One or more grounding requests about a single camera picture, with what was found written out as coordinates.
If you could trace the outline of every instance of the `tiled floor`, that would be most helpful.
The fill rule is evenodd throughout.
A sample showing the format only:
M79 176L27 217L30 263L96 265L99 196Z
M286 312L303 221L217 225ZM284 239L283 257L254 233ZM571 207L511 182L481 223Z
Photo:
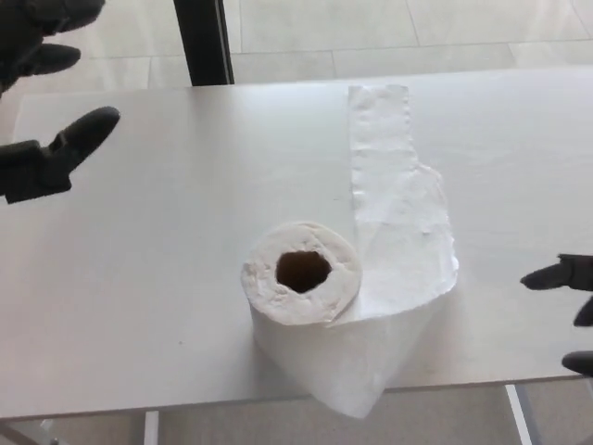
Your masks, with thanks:
M225 0L225 7L238 83L593 63L593 0ZM107 0L96 24L54 40L78 46L84 60L5 94L0 143L26 94L190 84L172 0ZM543 445L593 433L583 382L528 392ZM165 445L519 443L503 388L391 394L364 422L302 400L165 413L161 427ZM62 419L55 428L73 444L112 445L142 443L141 430L136 415Z

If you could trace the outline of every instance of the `black pole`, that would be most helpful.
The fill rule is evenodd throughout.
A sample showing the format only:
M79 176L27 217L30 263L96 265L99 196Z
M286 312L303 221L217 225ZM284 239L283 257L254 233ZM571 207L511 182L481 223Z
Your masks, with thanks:
M222 0L173 0L193 86L234 83Z

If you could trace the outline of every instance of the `cardboard tube hole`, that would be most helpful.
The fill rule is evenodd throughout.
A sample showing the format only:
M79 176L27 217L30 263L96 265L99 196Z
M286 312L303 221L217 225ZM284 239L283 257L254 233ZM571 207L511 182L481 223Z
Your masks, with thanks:
M304 294L323 283L332 266L317 252L288 252L276 264L276 281Z

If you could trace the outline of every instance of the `paper towel sheet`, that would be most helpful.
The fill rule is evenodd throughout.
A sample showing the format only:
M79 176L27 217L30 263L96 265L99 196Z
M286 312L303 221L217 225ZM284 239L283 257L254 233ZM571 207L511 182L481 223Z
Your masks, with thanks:
M407 89L349 92L359 296L331 324L282 326L252 310L263 350L313 397L366 416L455 286L458 263L440 177L410 143Z
M420 307L449 292L459 269L441 177L412 148L408 89L352 86L348 97L363 278L337 324Z

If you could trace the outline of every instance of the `white table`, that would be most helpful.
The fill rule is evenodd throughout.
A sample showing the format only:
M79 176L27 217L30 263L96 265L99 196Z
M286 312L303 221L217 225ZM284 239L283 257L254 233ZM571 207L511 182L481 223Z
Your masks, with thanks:
M593 347L572 328L588 295L518 280L593 252L593 70L382 82L410 88L461 262L391 389L566 377L561 356ZM301 394L254 347L238 271L278 223L353 237L348 84L25 99L17 140L98 106L122 120L71 192L0 206L0 418Z

